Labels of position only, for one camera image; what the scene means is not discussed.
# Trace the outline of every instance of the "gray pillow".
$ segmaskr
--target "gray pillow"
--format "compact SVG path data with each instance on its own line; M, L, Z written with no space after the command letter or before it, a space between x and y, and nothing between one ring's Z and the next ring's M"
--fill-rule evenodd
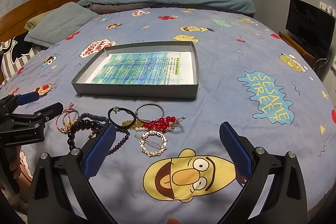
M85 23L98 16L77 3L69 2L53 10L28 33L25 41L51 47L76 32Z

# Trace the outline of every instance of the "blue gripper pad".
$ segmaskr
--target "blue gripper pad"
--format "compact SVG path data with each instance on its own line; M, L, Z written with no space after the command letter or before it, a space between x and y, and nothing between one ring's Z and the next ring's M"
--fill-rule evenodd
M104 132L100 133L100 139L85 158L83 174L87 180L97 175L115 140L116 128L111 124Z
M249 179L252 175L252 160L226 123L220 125L219 137L239 174Z
M23 105L26 105L26 104L29 104L31 102L35 102L39 99L39 93L34 91L34 92L30 92L30 93L26 93L26 94L23 94L21 96L19 96L17 99L16 99L16 103L18 106L23 106Z

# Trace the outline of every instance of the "teal blanket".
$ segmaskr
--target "teal blanket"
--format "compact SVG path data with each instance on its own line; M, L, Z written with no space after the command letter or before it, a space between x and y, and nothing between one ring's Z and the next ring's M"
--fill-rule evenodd
M92 4L125 5L134 3L163 3L180 5L205 5L213 8L232 10L241 14L255 14L252 0L80 0L79 5L89 7Z

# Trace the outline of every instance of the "wall outlet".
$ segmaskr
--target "wall outlet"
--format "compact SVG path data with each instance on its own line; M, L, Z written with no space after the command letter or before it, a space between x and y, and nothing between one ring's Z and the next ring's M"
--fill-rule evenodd
M328 9L328 5L323 2L320 2L320 9L326 12Z
M333 13L333 8L330 5L327 5L327 13L330 15Z

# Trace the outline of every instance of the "gray box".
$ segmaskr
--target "gray box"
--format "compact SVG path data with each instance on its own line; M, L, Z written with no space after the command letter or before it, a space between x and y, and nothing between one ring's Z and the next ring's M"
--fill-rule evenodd
M191 52L194 74L193 85L134 85L134 84L89 84L86 83L109 54L142 53L142 52ZM110 95L123 97L195 99L199 84L198 60L193 42L164 41L142 42L106 47L98 52L77 73L71 81L75 91L79 94Z

